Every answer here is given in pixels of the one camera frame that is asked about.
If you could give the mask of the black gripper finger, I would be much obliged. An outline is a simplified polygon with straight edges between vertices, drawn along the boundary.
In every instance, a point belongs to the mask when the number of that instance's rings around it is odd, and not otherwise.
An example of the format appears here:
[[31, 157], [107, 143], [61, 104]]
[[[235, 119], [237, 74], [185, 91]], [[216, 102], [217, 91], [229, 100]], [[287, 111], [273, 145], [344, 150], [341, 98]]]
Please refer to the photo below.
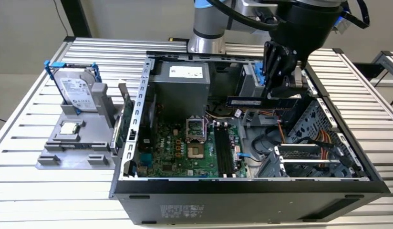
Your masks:
[[305, 93], [309, 87], [303, 76], [305, 65], [307, 62], [299, 59], [297, 51], [281, 46], [281, 71], [279, 75], [283, 77], [283, 81], [280, 86], [271, 91], [269, 99], [289, 98]]
[[265, 42], [264, 48], [264, 69], [265, 90], [264, 97], [268, 98], [271, 91], [280, 86], [283, 77], [279, 75], [281, 69], [281, 46], [273, 42]]

